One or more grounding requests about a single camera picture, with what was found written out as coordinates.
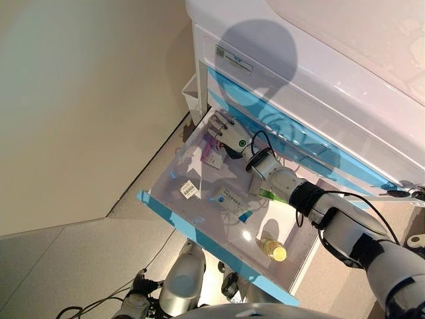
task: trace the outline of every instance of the barcode label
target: barcode label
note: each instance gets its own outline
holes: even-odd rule
[[[192,184],[190,180],[184,183],[183,186],[180,188],[180,192],[183,194],[183,196],[186,197],[186,199],[191,198],[192,195],[195,194],[197,191],[198,189],[195,187],[195,185]]]

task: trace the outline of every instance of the yellow bottle cap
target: yellow bottle cap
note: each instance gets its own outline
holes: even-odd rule
[[[273,251],[273,259],[275,261],[284,261],[286,259],[286,249],[283,247],[276,247]]]

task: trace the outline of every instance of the open drawer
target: open drawer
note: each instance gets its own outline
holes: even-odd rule
[[[293,295],[317,248],[317,231],[309,225],[299,228],[295,209],[288,204],[251,194],[252,176],[243,159],[226,158],[220,169],[201,161],[213,112],[203,118],[151,191],[139,193],[139,200],[246,280],[283,303],[298,305]],[[285,164],[298,166],[288,160]],[[298,166],[297,174],[303,172],[308,174]],[[181,188],[188,180],[199,191],[186,199]],[[222,186],[249,205],[252,214],[245,222],[214,198]],[[285,261],[269,259],[259,248],[258,239],[265,233],[283,243]]]

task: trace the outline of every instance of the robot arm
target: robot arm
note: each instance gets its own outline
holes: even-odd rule
[[[234,119],[216,112],[209,133],[244,158],[246,170],[266,180],[272,191],[323,231],[325,248],[347,266],[363,268],[380,305],[389,318],[425,316],[425,260],[390,241],[372,216],[342,197],[298,178],[268,149],[254,148],[250,134]]]

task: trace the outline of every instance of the blue drawer edge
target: blue drawer edge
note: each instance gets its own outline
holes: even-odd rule
[[[168,207],[158,202],[155,198],[150,196],[146,191],[140,191],[137,198],[152,209],[156,214],[164,218],[168,223],[174,226],[178,231],[182,232],[185,236],[196,242],[208,252],[213,254],[216,258],[230,266],[234,271],[243,276],[247,281],[255,284],[257,287],[266,291],[274,298],[280,300],[284,304],[290,306],[298,306],[298,299],[294,298],[285,290],[279,288],[273,282],[262,276],[258,271],[254,270],[247,264],[238,260],[234,255],[216,244],[210,237],[197,230],[193,225],[178,216]]]

